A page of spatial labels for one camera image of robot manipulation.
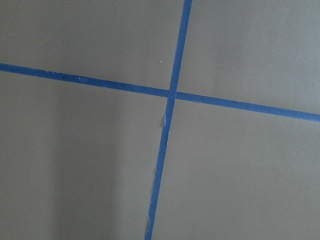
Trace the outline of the brown paper table cover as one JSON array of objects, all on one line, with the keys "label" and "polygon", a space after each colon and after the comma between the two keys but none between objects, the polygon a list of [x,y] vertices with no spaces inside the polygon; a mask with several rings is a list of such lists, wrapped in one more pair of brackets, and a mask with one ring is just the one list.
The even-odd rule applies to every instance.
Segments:
[{"label": "brown paper table cover", "polygon": [[317,240],[317,0],[3,0],[3,240]]}]

